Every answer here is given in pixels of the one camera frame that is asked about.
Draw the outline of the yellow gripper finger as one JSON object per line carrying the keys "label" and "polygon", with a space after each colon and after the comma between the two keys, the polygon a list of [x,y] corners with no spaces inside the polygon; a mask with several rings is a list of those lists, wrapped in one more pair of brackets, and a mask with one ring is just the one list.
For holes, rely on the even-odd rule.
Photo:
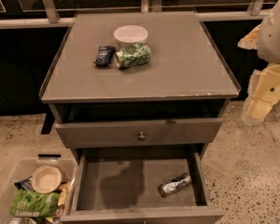
{"label": "yellow gripper finger", "polygon": [[242,122],[249,126],[260,124],[280,101],[280,64],[269,63],[260,70],[254,70],[247,89]]}
{"label": "yellow gripper finger", "polygon": [[240,39],[237,46],[241,49],[257,49],[259,41],[259,26],[253,28],[247,35]]}

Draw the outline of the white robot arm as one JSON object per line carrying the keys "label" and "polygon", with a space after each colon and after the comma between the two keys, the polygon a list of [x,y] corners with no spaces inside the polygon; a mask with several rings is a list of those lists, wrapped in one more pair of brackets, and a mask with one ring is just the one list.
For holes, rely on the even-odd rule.
{"label": "white robot arm", "polygon": [[255,49],[268,63],[262,71],[254,70],[249,80],[242,121],[253,126],[263,122],[280,101],[280,0],[261,24],[238,42],[238,47]]}

